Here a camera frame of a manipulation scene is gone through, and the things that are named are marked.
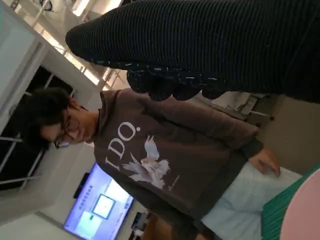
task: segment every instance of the monitor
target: monitor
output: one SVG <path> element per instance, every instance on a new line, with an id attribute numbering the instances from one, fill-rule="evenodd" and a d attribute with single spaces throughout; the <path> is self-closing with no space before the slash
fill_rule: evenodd
<path id="1" fill-rule="evenodd" d="M 115 240 L 133 200 L 95 164 L 64 229 L 85 240 Z"/>

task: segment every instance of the pink object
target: pink object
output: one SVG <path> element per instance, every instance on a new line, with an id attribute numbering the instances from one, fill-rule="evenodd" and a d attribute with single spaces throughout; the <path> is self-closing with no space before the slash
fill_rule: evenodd
<path id="1" fill-rule="evenodd" d="M 295 193 L 284 216 L 280 240 L 320 240 L 320 169 Z"/>

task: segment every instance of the light blue pants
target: light blue pants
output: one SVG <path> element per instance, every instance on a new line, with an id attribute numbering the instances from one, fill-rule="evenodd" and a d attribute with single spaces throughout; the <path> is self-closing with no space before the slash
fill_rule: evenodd
<path id="1" fill-rule="evenodd" d="M 300 177 L 285 168 L 263 175 L 248 162 L 202 222 L 222 240 L 260 240 L 263 205 Z"/>

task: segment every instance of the black hair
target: black hair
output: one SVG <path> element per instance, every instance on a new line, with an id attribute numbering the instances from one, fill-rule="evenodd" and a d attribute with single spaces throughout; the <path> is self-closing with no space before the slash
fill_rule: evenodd
<path id="1" fill-rule="evenodd" d="M 61 123 L 69 103 L 70 97 L 63 88 L 35 90 L 15 111 L 23 142 L 35 150 L 48 149 L 50 142 L 40 135 L 41 127 Z"/>

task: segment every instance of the person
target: person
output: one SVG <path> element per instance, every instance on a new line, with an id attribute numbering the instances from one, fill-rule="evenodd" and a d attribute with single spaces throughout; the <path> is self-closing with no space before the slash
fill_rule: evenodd
<path id="1" fill-rule="evenodd" d="M 139 0 L 65 37 L 87 62 L 127 70 L 137 93 L 285 94 L 320 103 L 319 0 Z"/>
<path id="2" fill-rule="evenodd" d="M 280 168 L 258 129 L 208 108 L 129 89 L 100 94 L 87 111 L 61 88 L 17 108 L 32 148 L 94 143 L 97 164 L 173 226 L 173 239 L 259 240 L 263 205 L 300 176 Z"/>

